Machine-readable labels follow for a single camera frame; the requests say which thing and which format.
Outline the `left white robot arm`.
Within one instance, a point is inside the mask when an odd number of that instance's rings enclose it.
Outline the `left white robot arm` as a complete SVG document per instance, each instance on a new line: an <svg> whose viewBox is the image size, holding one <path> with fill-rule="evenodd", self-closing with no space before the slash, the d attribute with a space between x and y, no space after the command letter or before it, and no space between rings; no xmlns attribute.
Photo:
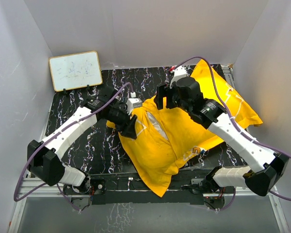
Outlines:
<svg viewBox="0 0 291 233"><path fill-rule="evenodd" d="M62 157L70 146L89 128L105 119L115 124L125 137L136 139L137 116L132 112L142 101L132 92L126 103L118 99L119 91L105 87L95 97L88 97L75 113L41 142L33 140L27 147L27 169L49 186L58 183L72 186L79 193L90 189L90 176L80 169L64 165Z"/></svg>

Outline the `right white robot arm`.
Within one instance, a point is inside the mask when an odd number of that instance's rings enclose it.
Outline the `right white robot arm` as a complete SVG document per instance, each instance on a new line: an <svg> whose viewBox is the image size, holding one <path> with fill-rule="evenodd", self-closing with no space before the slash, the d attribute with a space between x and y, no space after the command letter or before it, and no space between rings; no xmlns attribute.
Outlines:
<svg viewBox="0 0 291 233"><path fill-rule="evenodd" d="M216 100L203 96L199 83L184 77L171 85L157 87L154 102L160 110L180 108L190 118L224 140L247 163L241 167L215 167L192 189L219 192L228 186L247 187L259 196L266 196L282 177L289 158L254 143L254 138L238 125L234 126L226 108Z"/></svg>

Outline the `white pillow insert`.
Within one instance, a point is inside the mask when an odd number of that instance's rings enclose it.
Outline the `white pillow insert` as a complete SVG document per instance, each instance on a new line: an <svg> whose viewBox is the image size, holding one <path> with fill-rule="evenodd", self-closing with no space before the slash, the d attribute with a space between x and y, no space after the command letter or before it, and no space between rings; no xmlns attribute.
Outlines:
<svg viewBox="0 0 291 233"><path fill-rule="evenodd" d="M160 125L160 123L157 121L157 119L150 113L147 112L147 117L150 121L150 123L152 124L152 126L156 129L156 131L165 139L165 140L169 140L167 137L167 134L165 132L165 130L162 128L162 126Z"/></svg>

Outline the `yellow Pikachu pillowcase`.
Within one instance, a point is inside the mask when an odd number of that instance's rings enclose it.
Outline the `yellow Pikachu pillowcase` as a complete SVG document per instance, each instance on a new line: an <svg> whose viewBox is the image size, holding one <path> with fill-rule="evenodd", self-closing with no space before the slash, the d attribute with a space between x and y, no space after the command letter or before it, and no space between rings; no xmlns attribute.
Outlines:
<svg viewBox="0 0 291 233"><path fill-rule="evenodd" d="M263 123L240 94L205 61L198 62L191 77L200 84L204 97L223 100L242 128ZM168 141L152 126L147 112L160 123ZM133 114L137 115L137 139L123 136L119 139L142 181L159 197L163 197L172 176L178 174L187 161L202 150L212 149L223 142L179 108L158 110L153 98L145 100L142 107L133 110Z"/></svg>

